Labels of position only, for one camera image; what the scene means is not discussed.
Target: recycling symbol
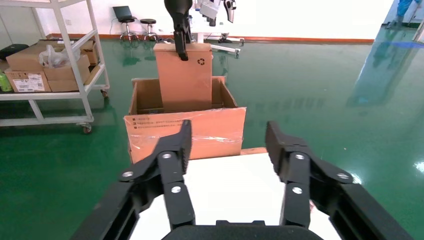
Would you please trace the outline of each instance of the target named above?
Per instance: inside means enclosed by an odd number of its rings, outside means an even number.
[[[200,58],[199,60],[197,60],[197,63],[200,65],[205,65],[205,60],[203,58]]]

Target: laptop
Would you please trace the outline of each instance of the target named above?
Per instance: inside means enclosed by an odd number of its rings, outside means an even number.
[[[134,19],[129,6],[114,6],[113,11],[115,12],[118,21]]]

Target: green bottle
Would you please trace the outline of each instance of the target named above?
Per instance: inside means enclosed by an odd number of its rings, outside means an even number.
[[[13,90],[11,83],[8,80],[8,77],[2,72],[0,72],[0,89],[3,92],[10,92]]]

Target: shelf caster wheel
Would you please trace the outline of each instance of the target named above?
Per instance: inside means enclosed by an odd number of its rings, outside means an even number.
[[[82,126],[82,131],[84,132],[84,134],[91,134],[93,129],[92,129],[92,126],[90,124],[86,124],[86,125]]]
[[[100,90],[100,92],[103,95],[103,98],[105,99],[109,98],[108,92],[106,90]]]

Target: black bag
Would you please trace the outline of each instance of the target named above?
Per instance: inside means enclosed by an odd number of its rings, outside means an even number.
[[[1,60],[6,60],[7,56],[10,56],[12,54],[15,54],[17,52],[20,52],[26,48],[29,48],[30,46],[26,45],[26,44],[12,44],[10,46],[7,46],[5,48],[3,48],[2,50],[0,50],[0,59]]]

